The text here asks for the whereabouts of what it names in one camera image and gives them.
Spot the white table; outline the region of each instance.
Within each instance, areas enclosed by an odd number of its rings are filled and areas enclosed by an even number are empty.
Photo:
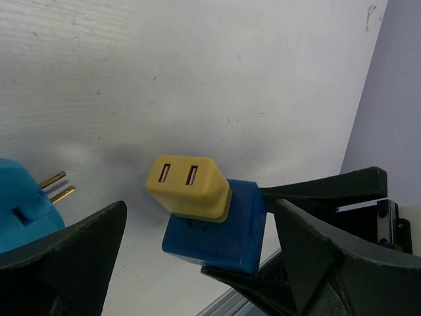
[[[339,172],[386,3],[0,2],[1,155],[36,180],[68,172],[66,224],[128,204],[103,315],[194,315],[227,289],[161,251],[158,155],[261,186]]]

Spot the light blue plastic object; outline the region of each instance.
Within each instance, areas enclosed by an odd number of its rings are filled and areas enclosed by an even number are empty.
[[[176,257],[227,270],[259,269],[266,206],[256,182],[228,180],[232,199],[227,219],[210,223],[171,215],[162,250]]]
[[[59,212],[31,174],[0,158],[0,253],[63,228]]]

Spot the blue cube base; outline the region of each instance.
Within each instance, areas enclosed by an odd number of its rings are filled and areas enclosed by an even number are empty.
[[[259,269],[266,206],[256,182],[228,180],[232,200],[223,223],[171,215],[162,250],[198,265],[244,273]]]

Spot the yellow connector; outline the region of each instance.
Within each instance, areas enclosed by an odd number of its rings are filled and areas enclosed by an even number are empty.
[[[228,216],[230,185],[211,158],[160,156],[146,188],[177,216],[216,223]]]

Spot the metal pin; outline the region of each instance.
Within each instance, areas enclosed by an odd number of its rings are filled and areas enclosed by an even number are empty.
[[[69,186],[67,189],[64,189],[62,192],[60,192],[56,196],[53,196],[50,201],[53,204],[56,204],[58,201],[60,201],[61,199],[64,199],[66,196],[73,193],[74,191],[76,191],[76,188],[74,186]]]
[[[55,176],[52,176],[51,178],[48,178],[47,180],[44,180],[43,182],[41,182],[39,185],[39,187],[41,189],[44,189],[50,185],[52,185],[53,183],[59,181],[60,179],[64,178],[66,176],[66,172],[62,171],[57,173]]]

